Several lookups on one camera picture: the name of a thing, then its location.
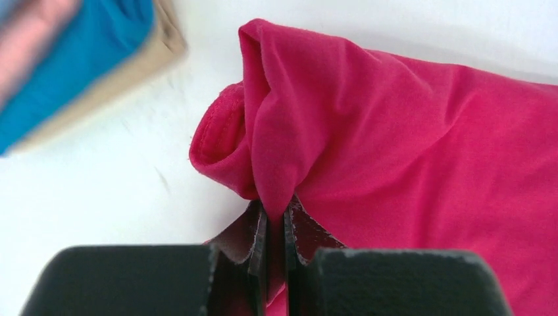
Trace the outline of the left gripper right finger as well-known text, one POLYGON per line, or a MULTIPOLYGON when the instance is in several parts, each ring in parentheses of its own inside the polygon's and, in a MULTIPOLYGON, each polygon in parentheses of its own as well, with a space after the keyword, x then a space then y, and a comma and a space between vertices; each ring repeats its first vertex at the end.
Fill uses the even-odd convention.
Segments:
POLYGON ((347 247, 293 197, 284 212, 288 315, 510 315, 466 251, 347 247))

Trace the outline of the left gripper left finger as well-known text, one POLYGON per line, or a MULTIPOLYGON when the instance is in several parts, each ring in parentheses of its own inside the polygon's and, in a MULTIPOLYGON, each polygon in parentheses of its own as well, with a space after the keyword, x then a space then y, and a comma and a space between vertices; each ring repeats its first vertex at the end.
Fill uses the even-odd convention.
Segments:
POLYGON ((82 246, 46 265, 24 315, 264 315, 259 201, 205 244, 82 246))

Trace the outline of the magenta t shirt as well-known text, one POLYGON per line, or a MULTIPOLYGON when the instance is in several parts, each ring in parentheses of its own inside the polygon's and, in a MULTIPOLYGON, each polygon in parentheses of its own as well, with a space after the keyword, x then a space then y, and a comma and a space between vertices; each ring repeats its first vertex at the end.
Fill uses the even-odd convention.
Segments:
POLYGON ((268 315, 286 313, 293 195, 354 248, 482 256, 515 315, 557 314, 557 87, 430 63, 255 19, 243 80, 190 161, 268 213, 268 315))

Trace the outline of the tan folded shirt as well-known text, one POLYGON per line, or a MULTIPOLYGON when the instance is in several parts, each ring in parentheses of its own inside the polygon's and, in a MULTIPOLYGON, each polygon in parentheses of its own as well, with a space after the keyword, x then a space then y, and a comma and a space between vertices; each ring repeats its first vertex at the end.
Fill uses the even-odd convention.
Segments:
POLYGON ((171 67, 187 51, 174 1, 154 1, 155 26, 141 49, 100 78, 76 101, 8 148, 19 153, 39 147, 93 122, 111 101, 171 67))

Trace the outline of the blue folded shirt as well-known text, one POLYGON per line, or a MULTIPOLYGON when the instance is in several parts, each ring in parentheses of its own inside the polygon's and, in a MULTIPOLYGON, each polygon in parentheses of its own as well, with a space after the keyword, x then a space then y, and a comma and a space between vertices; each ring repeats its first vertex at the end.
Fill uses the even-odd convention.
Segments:
POLYGON ((85 1, 1 110, 1 152, 135 53, 154 23, 152 1, 85 1))

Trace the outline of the pink folded shirt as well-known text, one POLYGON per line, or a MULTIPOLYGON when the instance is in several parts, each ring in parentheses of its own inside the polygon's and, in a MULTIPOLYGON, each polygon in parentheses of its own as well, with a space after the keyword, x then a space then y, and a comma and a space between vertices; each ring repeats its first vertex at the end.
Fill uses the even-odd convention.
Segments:
POLYGON ((24 1, 1 28, 1 105, 24 83, 81 1, 24 1))

